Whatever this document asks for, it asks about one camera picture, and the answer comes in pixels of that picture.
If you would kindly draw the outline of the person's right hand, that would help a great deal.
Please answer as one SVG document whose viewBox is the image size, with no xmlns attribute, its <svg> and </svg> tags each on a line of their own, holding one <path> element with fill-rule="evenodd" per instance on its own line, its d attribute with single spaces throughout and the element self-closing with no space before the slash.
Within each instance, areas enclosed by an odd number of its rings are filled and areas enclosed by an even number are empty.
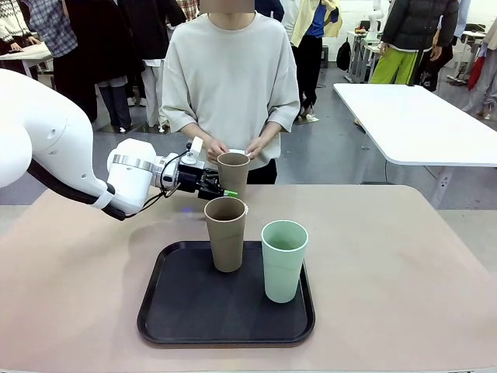
<svg viewBox="0 0 497 373">
<path fill-rule="evenodd" d="M 217 163 L 217 158 L 220 155 L 229 152 L 229 148 L 224 142 L 212 138 L 211 136 L 207 136 L 204 140 L 204 150 L 207 161 L 213 164 Z"/>
</svg>

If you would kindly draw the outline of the person's left hand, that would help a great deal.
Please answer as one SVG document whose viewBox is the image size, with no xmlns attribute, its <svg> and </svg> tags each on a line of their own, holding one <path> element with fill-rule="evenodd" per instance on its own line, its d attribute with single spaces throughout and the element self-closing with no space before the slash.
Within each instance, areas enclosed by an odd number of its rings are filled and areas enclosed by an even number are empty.
<svg viewBox="0 0 497 373">
<path fill-rule="evenodd" d="M 254 138 L 249 146 L 245 150 L 245 154 L 251 159 L 256 159 L 261 151 L 268 145 L 269 140 L 266 138 L 259 136 Z"/>
</svg>

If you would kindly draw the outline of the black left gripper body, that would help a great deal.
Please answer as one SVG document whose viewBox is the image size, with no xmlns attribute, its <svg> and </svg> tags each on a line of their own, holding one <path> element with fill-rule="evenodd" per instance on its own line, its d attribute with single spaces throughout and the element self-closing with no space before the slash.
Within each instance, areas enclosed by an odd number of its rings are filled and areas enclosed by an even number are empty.
<svg viewBox="0 0 497 373">
<path fill-rule="evenodd" d="M 197 196 L 200 199 L 209 200 L 210 195 L 209 192 L 204 188 L 205 182 L 203 181 L 207 174 L 208 171 L 206 169 L 201 169 L 180 163 L 178 166 L 176 179 L 178 190 L 187 193 L 197 192 Z"/>
</svg>

